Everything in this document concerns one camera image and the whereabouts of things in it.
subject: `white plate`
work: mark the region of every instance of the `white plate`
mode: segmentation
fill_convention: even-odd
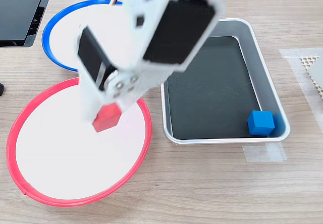
[[[142,99],[116,127],[97,133],[81,118],[77,83],[67,80],[38,95],[9,134],[13,179],[46,204],[80,205],[115,191],[139,168],[150,144],[151,119]]]

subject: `wooden table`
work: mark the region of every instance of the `wooden table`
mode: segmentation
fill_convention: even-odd
[[[0,48],[0,223],[323,223],[323,134],[282,48],[323,46],[323,0],[228,0],[227,18],[253,26],[291,123],[287,161],[247,162],[242,145],[175,146],[162,131],[160,89],[144,97],[153,123],[149,153],[122,188],[101,201],[55,208],[24,196],[6,164],[6,140],[22,108],[77,74],[52,63],[41,34],[61,9],[50,0],[31,48]]]

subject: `red rim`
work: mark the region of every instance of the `red rim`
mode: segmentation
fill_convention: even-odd
[[[82,199],[74,199],[74,200],[61,200],[56,198],[51,198],[46,195],[41,194],[37,190],[35,190],[22,176],[20,173],[20,170],[17,165],[16,160],[16,143],[17,138],[19,135],[19,132],[24,125],[27,118],[30,116],[30,114],[41,104],[43,103],[47,98],[52,96],[53,94],[66,89],[68,87],[77,85],[79,82],[78,78],[69,79],[64,82],[61,82],[57,85],[52,86],[51,88],[45,90],[38,96],[36,96],[29,104],[25,106],[25,108],[21,111],[19,116],[17,117],[16,121],[14,122],[13,126],[11,127],[8,140],[7,140],[7,165],[9,172],[11,174],[11,177],[15,181],[16,185],[19,187],[19,189],[23,192],[24,195],[29,196],[30,198],[37,200],[41,203],[47,204],[47,205],[53,205],[53,206],[60,206],[60,207],[68,207],[68,206],[79,206],[88,204],[97,200],[102,199],[103,197],[111,194],[112,192],[119,189],[121,186],[123,186],[138,170],[141,163],[143,162],[147,152],[148,148],[151,142],[151,134],[152,134],[152,125],[151,125],[151,117],[148,110],[148,107],[143,99],[140,99],[137,101],[139,107],[142,110],[145,124],[146,124],[146,134],[145,134],[145,142],[143,145],[143,148],[141,150],[141,153],[133,165],[133,167],[129,170],[129,172],[117,183],[115,183],[110,188],[86,197]]]

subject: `tape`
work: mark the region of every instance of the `tape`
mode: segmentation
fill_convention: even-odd
[[[323,133],[323,102],[300,59],[311,55],[315,55],[317,57],[323,56],[323,47],[281,49],[280,53],[283,58],[287,59],[291,66],[303,94],[305,95],[305,98],[314,114],[317,124]]]
[[[242,146],[247,162],[283,162],[287,160],[281,142],[266,143],[265,146]]]

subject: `red cube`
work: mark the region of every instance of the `red cube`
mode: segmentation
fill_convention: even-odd
[[[101,132],[111,127],[115,127],[122,112],[116,103],[103,106],[92,125],[96,132]]]

